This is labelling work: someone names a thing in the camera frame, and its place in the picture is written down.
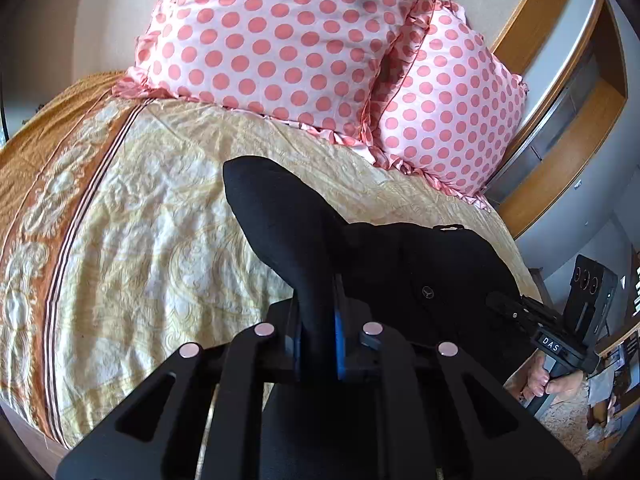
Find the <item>person's right hand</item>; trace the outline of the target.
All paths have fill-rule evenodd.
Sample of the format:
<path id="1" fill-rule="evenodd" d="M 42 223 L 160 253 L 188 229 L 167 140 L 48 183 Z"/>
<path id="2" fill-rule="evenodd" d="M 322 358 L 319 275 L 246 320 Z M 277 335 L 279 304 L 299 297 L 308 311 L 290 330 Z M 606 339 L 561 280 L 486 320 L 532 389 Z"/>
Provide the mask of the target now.
<path id="1" fill-rule="evenodd" d="M 530 359 L 521 397 L 525 401 L 531 401 L 533 398 L 541 398 L 544 394 L 548 394 L 548 396 L 554 396 L 555 402 L 564 402 L 574 398 L 582 388 L 585 379 L 584 372 L 576 370 L 576 372 L 552 379 L 548 370 L 544 368 L 546 357 L 544 352 L 537 351 Z"/>

